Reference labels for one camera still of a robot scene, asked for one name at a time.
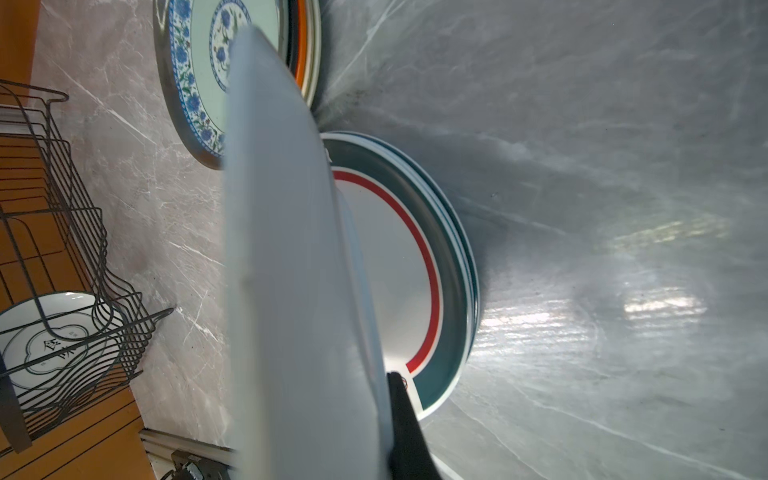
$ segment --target gray marble surface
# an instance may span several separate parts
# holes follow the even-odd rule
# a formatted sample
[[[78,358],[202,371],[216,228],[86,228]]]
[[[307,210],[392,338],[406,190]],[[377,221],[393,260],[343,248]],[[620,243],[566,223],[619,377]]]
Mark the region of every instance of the gray marble surface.
[[[454,203],[484,319],[424,421],[465,478],[768,478],[768,5],[328,0],[324,130],[411,154]],[[225,443],[220,174],[161,97],[148,0],[44,0],[110,261],[177,305],[145,423]]]

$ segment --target dish rack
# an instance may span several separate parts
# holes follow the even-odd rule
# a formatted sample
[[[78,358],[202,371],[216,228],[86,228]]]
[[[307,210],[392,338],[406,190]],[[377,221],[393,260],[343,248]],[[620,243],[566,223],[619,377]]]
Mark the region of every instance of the dish rack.
[[[61,91],[0,80],[0,428],[8,440],[0,439],[0,456],[26,449],[127,386],[141,373],[157,322],[173,311],[149,314],[141,292],[107,266],[101,209],[51,116],[51,106],[68,99]],[[85,306],[51,308],[51,295],[77,293]],[[90,330],[51,327],[73,316]],[[27,341],[22,360],[10,358],[8,339],[30,332],[37,343]],[[30,345],[42,349],[31,353]],[[20,387],[19,376],[40,383]]]

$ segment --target blue floral pattern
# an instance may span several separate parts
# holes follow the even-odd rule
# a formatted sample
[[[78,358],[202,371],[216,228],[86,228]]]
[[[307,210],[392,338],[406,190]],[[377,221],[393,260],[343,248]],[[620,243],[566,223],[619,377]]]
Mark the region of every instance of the blue floral pattern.
[[[170,0],[168,5],[168,18],[170,22],[170,51],[171,64],[174,69],[174,78],[176,80],[176,89],[179,92],[181,108],[184,110],[184,117],[194,132],[195,137],[203,147],[211,154],[220,157],[223,151],[224,135],[222,130],[211,121],[205,111],[205,106],[200,101],[200,92],[197,89],[196,79],[192,70],[192,45],[190,42],[190,29],[192,22],[192,8],[194,0]],[[226,81],[226,72],[229,70],[229,46],[237,32],[239,26],[244,23],[250,23],[250,16],[241,0],[221,0],[221,3],[214,13],[213,23],[211,24],[211,35],[213,38],[214,26],[221,27],[221,32],[217,42],[219,48],[215,52],[212,49],[211,41],[211,67],[219,86],[222,86],[222,79]],[[214,67],[214,55],[218,62]]]
[[[237,30],[242,25],[250,24],[250,15],[241,0],[221,0],[210,23],[208,49],[210,67],[222,90],[227,91],[227,75],[230,71],[230,46]]]

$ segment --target white plate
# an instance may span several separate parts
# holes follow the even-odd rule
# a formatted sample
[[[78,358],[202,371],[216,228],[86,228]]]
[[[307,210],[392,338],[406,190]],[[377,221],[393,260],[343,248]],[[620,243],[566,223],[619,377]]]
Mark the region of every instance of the white plate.
[[[238,469],[244,478],[387,478],[392,410],[377,402],[386,399],[377,395],[381,353],[365,342],[375,323],[359,315],[323,144],[264,36],[248,29],[237,41],[224,238]]]
[[[418,375],[442,328],[435,255],[413,215],[380,182],[341,167],[333,176],[352,211],[385,362]]]
[[[50,353],[72,346],[81,339],[99,333],[109,320],[108,308],[99,306],[101,311],[96,322],[92,317],[95,296],[90,293],[51,293],[40,297],[40,304],[47,317],[60,313],[65,315],[48,321],[51,330],[70,341],[53,337],[40,320],[34,300],[14,305],[0,314],[0,331],[11,330],[0,335],[0,352],[6,369],[35,361]],[[109,330],[124,325],[120,314],[115,311],[108,326]],[[44,390],[86,379],[92,381],[106,373],[114,364],[120,352],[119,333],[84,343],[78,348],[34,363],[11,374],[14,390],[21,396],[28,390]]]
[[[467,233],[464,231],[464,227],[462,226],[461,221],[458,219],[458,215],[453,209],[451,202],[448,201],[448,198],[445,196],[442,190],[440,190],[440,187],[426,173],[426,171],[423,168],[421,168],[421,166],[418,163],[416,163],[411,157],[403,153],[397,147],[385,142],[380,138],[372,137],[366,134],[360,134],[353,131],[349,131],[349,132],[344,131],[339,133],[351,134],[351,135],[355,135],[356,137],[361,137],[361,138],[365,138],[367,140],[376,142],[382,147],[390,150],[395,156],[397,156],[397,158],[400,161],[404,161],[410,168],[415,170],[415,172],[418,174],[417,177],[410,176],[409,177],[410,180],[416,184],[423,184],[422,191],[429,197],[435,212],[437,212],[442,218],[442,222],[445,225],[446,230],[451,232],[451,235],[454,238],[455,245],[461,246],[459,250],[463,259],[462,266],[465,270],[466,277],[472,282],[471,305],[472,305],[472,309],[474,310],[474,313],[472,314],[472,320],[474,323],[474,328],[472,329],[472,339],[474,341],[475,334],[477,333],[477,328],[480,323],[480,319],[479,319],[480,289],[478,284],[478,273],[477,273],[477,267],[475,265],[475,257],[472,253],[472,248],[469,245],[469,239],[467,238]]]
[[[307,13],[311,14],[307,23],[312,22],[312,49],[307,49],[307,63],[311,60],[311,74],[309,77],[309,91],[306,94],[306,104],[311,108],[312,102],[315,100],[315,93],[317,91],[317,80],[320,75],[320,54],[323,46],[323,33],[322,22],[320,21],[320,3],[318,0],[311,0],[309,2],[311,8],[307,9]]]

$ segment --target orange wooden surface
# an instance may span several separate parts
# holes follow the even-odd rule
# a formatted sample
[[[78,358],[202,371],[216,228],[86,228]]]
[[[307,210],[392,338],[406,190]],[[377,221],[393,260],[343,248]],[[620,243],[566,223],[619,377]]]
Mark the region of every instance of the orange wooden surface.
[[[51,207],[45,188],[47,174],[35,142],[0,138],[0,204],[7,214],[43,210]],[[28,214],[9,221],[15,240],[38,295],[54,291],[83,291],[82,262],[74,248],[62,216]],[[27,279],[12,247],[8,231],[0,228],[0,311],[32,297]]]
[[[40,0],[0,1],[0,78],[29,83],[39,13]],[[15,93],[26,92],[15,89]],[[0,103],[12,104],[14,101],[0,96]]]
[[[77,435],[88,435],[94,425],[131,404],[134,404],[134,396],[130,389],[123,389],[107,397],[35,440],[31,448],[21,453],[11,452],[0,458],[0,478],[52,452]]]
[[[154,480],[152,466],[139,439],[139,431],[143,427],[141,419],[132,422],[63,465],[48,480]]]
[[[83,453],[94,448],[110,435],[123,429],[126,425],[130,425],[136,421],[143,425],[138,407],[135,403],[131,403],[130,405],[117,410],[106,419],[94,424],[86,432],[82,432],[72,437],[56,449],[45,453],[33,462],[28,463],[19,470],[11,473],[6,478],[12,478],[14,480],[36,480],[38,478],[44,478],[69,462],[76,461],[78,457],[81,458]],[[115,459],[119,458],[121,455],[122,452],[111,453],[112,458]],[[149,463],[146,454],[144,454],[143,458],[136,458],[135,460],[144,460],[147,464]]]

